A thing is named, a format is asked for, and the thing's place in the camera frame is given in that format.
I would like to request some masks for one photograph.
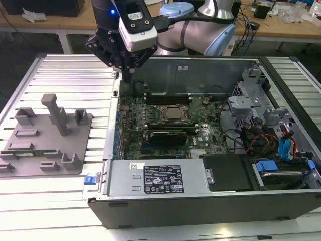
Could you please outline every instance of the wooden table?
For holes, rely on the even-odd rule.
[[[252,0],[243,0],[242,9]],[[157,16],[161,8],[160,4],[148,7],[152,16]],[[284,24],[278,16],[267,17],[266,19],[254,18],[254,13],[244,9],[244,14],[250,19],[260,24],[256,33],[255,40],[277,41],[277,42],[306,42],[321,43],[321,28],[313,23],[304,21],[302,23]],[[89,34],[92,35],[96,30],[96,22],[92,10],[91,0],[85,0],[84,8],[76,18],[48,16],[44,22],[31,23],[20,15],[6,15],[8,20],[21,32],[29,33],[54,33],[59,36],[64,53],[72,53],[72,47],[68,34]],[[244,33],[244,26],[240,21],[236,23],[235,36],[231,41],[234,44]],[[0,31],[13,32],[3,17],[0,17]]]

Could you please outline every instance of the computer case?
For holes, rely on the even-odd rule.
[[[23,8],[36,13],[77,17],[85,0],[0,0],[8,14],[22,14]]]

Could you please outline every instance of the black box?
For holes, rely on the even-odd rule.
[[[23,8],[35,13],[76,17],[85,0],[0,0],[8,14],[22,14]]]
[[[255,12],[254,12],[254,17],[258,19],[265,19],[267,13],[270,11],[271,6],[266,6],[266,5],[257,5]]]

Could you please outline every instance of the blue latch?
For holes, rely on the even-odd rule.
[[[96,185],[96,177],[91,177],[91,176],[85,177],[84,185]]]
[[[279,170],[275,161],[273,160],[264,160],[256,163],[256,168],[259,172],[269,172]]]
[[[315,169],[315,164],[314,164],[314,162],[312,160],[308,160],[307,164],[309,165],[311,170]]]

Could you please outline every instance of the blue connector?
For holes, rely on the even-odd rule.
[[[256,168],[259,172],[270,172],[279,170],[275,161],[273,160],[264,160],[256,163]]]
[[[281,137],[279,141],[279,147],[278,147],[278,153],[279,156],[284,158],[286,161],[290,161],[289,158],[289,151],[291,147],[291,141],[289,139],[285,139],[284,137]]]
[[[91,176],[85,177],[84,185],[96,185],[96,177],[91,177]]]

